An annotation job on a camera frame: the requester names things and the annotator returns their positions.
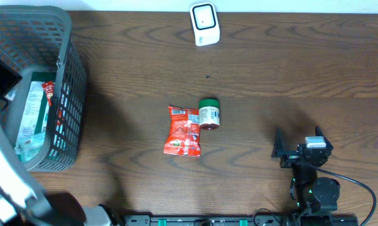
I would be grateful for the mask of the red snack packet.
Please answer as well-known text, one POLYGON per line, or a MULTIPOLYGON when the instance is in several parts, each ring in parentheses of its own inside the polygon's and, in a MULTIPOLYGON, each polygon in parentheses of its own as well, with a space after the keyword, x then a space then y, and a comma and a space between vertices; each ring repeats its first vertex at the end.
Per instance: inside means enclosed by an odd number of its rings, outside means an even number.
POLYGON ((177 156, 200 157, 200 125, 197 109, 184 109, 169 105, 170 133, 164 153, 177 156))

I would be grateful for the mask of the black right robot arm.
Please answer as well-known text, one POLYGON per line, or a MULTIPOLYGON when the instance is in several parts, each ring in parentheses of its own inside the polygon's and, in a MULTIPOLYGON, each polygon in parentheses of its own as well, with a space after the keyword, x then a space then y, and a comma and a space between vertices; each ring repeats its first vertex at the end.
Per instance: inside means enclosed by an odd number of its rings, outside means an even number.
POLYGON ((283 135, 279 129, 276 131, 271 157, 280 159, 281 168, 292 169, 291 197, 309 214, 331 213, 338 208, 340 183, 317 174, 332 151, 332 144, 319 127, 315 127, 314 136, 306 137, 305 142, 292 151, 284 148, 283 135))

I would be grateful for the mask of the green lid spice jar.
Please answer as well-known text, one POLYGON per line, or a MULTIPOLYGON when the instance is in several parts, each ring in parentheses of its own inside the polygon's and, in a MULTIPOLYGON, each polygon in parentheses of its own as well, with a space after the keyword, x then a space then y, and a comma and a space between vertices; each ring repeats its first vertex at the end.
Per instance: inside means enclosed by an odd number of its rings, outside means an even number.
POLYGON ((217 99, 202 99, 199 102, 199 125, 206 131, 220 127, 220 104, 217 99))

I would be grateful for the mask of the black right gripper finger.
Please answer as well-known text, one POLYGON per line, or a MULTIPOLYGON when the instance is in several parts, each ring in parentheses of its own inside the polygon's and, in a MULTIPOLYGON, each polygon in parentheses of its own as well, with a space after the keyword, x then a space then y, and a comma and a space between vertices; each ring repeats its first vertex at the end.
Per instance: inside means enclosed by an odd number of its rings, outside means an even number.
POLYGON ((280 128, 277 128, 271 157, 281 158, 283 155, 284 155, 283 136, 282 136, 280 128))
POLYGON ((320 136, 320 137, 325 136, 319 126, 315 127, 315 136, 320 136))

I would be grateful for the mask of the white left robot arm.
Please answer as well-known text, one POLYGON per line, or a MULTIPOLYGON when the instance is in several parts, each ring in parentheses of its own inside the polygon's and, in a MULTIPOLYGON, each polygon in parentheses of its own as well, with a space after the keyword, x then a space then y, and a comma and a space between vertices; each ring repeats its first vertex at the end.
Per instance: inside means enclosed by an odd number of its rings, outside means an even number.
MULTIPOLYGON (((20 80, 0 62, 0 97, 20 80)), ((82 207, 70 193, 47 193, 16 157, 0 125, 0 225, 115 224, 102 206, 82 207)))

